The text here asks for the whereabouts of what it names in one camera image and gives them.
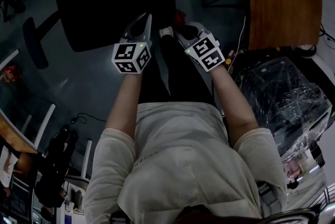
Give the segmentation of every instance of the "floor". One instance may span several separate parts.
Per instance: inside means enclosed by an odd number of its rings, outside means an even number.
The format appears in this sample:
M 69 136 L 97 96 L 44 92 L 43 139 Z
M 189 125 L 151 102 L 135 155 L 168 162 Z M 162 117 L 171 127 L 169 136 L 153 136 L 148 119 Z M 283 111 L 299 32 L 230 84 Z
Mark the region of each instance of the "floor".
M 88 113 L 106 119 L 122 82 L 122 76 L 110 62 L 112 46 L 76 53 L 72 51 L 60 21 L 42 40 L 49 66 L 44 70 L 36 69 L 25 47 L 22 25 L 27 18 L 33 17 L 36 26 L 39 26 L 57 10 L 57 5 L 55 0 L 22 1 L 26 5 L 24 13 L 15 15 L 7 23 L 3 23 L 2 17 L 0 18 L 0 59 L 19 49 L 20 53 L 14 58 L 13 63 L 20 66 L 23 74 L 21 82 L 12 85 L 0 82 L 0 107 L 19 129 L 27 116 L 32 114 L 31 124 L 25 134 L 34 139 L 48 108 L 52 103 L 56 104 L 38 148 L 43 152 L 51 137 L 64 124 L 69 124 L 77 113 Z M 188 21 L 198 21 L 206 26 L 220 41 L 224 51 L 236 48 L 243 25 L 244 10 L 202 9 L 201 3 L 202 0 L 176 0 L 176 7 L 187 14 Z M 221 3 L 237 4 L 243 3 L 243 0 L 224 0 Z M 166 67 L 159 53 L 157 58 L 162 77 L 166 81 Z M 202 75 L 209 85 L 208 75 L 204 72 Z M 94 149 L 103 128 L 103 122 L 91 118 L 87 118 L 87 124 L 78 122 L 71 126 L 79 135 L 72 158 L 74 167 L 79 171 L 87 140 L 93 141 L 88 175 L 92 173 Z

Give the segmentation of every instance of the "white t-shirt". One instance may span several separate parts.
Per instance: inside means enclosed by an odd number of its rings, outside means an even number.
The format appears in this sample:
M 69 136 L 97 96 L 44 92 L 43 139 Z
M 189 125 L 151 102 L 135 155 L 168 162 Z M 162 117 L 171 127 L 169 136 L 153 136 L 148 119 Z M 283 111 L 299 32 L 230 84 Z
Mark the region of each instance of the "white t-shirt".
M 246 133 L 232 149 L 212 105 L 146 103 L 135 141 L 115 129 L 101 135 L 84 213 L 87 223 L 109 223 L 120 207 L 134 223 L 169 224 L 184 207 L 205 205 L 217 216 L 261 218 L 258 181 L 284 206 L 284 170 L 268 129 Z

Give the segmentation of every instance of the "plastic wrap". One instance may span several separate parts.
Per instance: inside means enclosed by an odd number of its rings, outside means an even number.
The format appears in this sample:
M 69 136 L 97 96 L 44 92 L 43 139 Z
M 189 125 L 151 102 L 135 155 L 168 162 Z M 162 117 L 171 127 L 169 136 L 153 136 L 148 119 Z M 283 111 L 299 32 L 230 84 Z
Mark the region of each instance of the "plastic wrap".
M 272 131 L 283 162 L 300 155 L 327 127 L 331 103 L 288 59 L 240 75 L 240 89 L 261 127 Z

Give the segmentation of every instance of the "wooden table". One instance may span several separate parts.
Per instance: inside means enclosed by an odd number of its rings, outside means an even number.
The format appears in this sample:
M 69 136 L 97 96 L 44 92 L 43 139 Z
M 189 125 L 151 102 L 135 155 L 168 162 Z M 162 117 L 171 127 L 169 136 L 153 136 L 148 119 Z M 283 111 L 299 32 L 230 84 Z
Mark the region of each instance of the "wooden table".
M 250 50 L 318 43 L 322 0 L 250 0 L 249 11 Z
M 29 141 L 0 110 L 0 136 L 19 152 L 37 153 L 33 143 Z

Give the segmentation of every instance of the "sneaker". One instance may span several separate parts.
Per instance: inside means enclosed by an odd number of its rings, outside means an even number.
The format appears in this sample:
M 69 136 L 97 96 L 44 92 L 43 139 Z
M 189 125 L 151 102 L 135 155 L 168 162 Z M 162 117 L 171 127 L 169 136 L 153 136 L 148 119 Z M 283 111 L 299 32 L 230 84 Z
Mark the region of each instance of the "sneaker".
M 160 35 L 161 38 L 163 36 L 165 36 L 165 35 L 170 35 L 170 36 L 173 37 L 173 28 L 172 28 L 172 26 L 169 26 L 169 27 L 164 28 L 164 29 L 160 29 L 159 30 L 159 35 Z

